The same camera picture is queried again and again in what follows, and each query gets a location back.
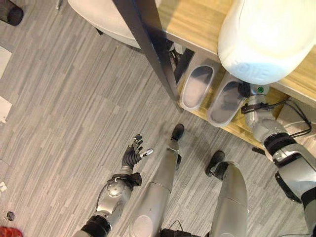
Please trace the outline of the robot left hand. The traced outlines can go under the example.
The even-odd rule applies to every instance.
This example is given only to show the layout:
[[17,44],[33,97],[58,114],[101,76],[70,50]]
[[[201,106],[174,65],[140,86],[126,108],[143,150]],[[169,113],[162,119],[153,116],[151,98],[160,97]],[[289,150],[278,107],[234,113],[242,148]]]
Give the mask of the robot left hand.
[[142,147],[143,136],[137,134],[132,138],[132,143],[126,148],[121,161],[122,168],[129,168],[133,170],[134,166],[143,158],[151,155],[153,149],[147,149],[143,151]]

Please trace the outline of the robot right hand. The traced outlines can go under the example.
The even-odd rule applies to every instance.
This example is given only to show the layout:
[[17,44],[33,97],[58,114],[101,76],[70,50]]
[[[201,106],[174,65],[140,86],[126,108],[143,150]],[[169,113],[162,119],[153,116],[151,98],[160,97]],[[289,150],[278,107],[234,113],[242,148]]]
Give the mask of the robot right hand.
[[238,92],[244,98],[249,98],[251,96],[251,87],[247,82],[240,83],[238,86]]

